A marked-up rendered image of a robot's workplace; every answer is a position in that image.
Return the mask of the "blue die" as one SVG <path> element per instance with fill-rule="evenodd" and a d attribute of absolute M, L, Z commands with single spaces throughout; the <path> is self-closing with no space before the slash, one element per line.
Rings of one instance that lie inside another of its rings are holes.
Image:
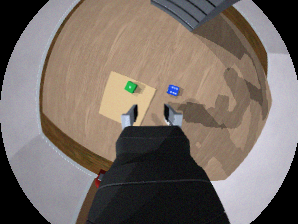
<path fill-rule="evenodd" d="M 174 95 L 174 96 L 177 96 L 178 91 L 179 91 L 179 87 L 174 86 L 174 85 L 169 85 L 167 93 L 171 94 L 171 95 Z"/>

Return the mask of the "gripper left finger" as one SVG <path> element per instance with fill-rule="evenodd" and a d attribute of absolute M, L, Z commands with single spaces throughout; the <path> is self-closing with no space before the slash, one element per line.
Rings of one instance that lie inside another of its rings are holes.
<path fill-rule="evenodd" d="M 121 115 L 122 130 L 127 126 L 133 126 L 134 122 L 138 117 L 138 104 L 133 104 L 133 106 L 128 110 L 126 114 Z"/>

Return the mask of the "tan flat mat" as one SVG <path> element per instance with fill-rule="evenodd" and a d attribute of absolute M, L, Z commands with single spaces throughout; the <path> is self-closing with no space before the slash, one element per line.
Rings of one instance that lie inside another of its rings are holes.
<path fill-rule="evenodd" d="M 134 93 L 124 90 L 128 81 L 137 84 Z M 138 104 L 138 117 L 133 126 L 140 126 L 156 89 L 137 80 L 111 71 L 99 113 L 121 123 L 121 114 Z"/>

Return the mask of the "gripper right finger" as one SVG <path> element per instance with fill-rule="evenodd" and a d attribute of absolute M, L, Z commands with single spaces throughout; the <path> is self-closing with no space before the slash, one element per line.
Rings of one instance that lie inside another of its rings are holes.
<path fill-rule="evenodd" d="M 182 127 L 183 114 L 177 113 L 169 104 L 164 104 L 164 116 L 170 125 Z"/>

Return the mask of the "green die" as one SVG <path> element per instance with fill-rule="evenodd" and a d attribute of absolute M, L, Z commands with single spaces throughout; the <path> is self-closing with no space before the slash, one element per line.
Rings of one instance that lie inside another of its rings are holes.
<path fill-rule="evenodd" d="M 137 88 L 138 85 L 136 85 L 135 83 L 131 82 L 131 81 L 128 81 L 124 90 L 130 92 L 130 93 L 134 93 L 136 88 Z"/>

